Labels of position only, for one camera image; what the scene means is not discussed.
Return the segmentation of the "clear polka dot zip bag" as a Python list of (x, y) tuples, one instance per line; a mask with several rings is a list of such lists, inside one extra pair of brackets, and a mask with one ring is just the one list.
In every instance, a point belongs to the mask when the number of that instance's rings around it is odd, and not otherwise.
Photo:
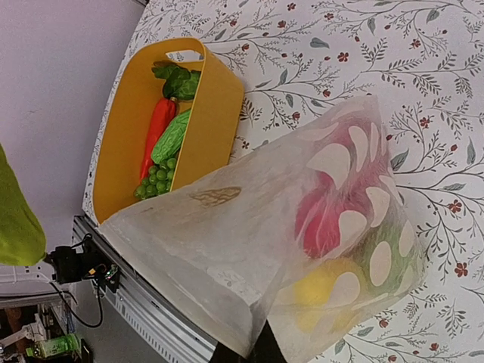
[(376, 96), (323, 116), (99, 228), (157, 292), (248, 356), (265, 325), (308, 362), (424, 278)]

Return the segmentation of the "green toy apple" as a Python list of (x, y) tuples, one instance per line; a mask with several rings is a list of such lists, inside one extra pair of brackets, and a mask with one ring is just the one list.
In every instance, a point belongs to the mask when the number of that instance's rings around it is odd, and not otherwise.
[(415, 283), (420, 268), (420, 247), (409, 221), (384, 222), (371, 228), (355, 249), (370, 294), (403, 294)]

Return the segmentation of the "green toy grapes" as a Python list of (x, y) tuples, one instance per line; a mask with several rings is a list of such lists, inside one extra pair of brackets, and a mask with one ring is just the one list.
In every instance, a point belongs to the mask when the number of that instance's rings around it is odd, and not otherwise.
[(150, 166), (147, 175), (141, 179), (140, 185), (134, 191), (135, 198), (145, 200), (170, 192), (177, 163), (178, 159), (171, 157)]

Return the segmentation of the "green toy bitter gourd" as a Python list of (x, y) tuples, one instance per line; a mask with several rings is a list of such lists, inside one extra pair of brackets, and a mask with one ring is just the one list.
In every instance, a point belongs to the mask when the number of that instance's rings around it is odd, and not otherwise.
[(167, 126), (151, 153), (151, 159), (155, 164), (173, 157), (181, 148), (190, 115), (191, 109), (188, 109), (177, 115)]

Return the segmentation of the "red toy apple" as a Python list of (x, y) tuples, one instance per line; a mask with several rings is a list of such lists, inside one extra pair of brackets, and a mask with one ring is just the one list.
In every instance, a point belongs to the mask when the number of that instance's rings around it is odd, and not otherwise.
[(299, 138), (312, 147), (307, 167), (316, 186), (299, 203), (295, 235), (309, 258), (320, 259), (350, 248), (365, 230), (381, 224), (389, 193), (379, 177), (388, 159), (375, 123), (336, 123)]

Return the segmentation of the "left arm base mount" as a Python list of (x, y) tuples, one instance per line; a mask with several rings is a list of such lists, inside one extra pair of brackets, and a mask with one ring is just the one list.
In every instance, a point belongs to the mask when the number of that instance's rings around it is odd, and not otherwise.
[(94, 280), (102, 290), (115, 293), (119, 287), (119, 267), (95, 243), (92, 234), (72, 246), (59, 246), (45, 257), (54, 268), (53, 280), (73, 284)]

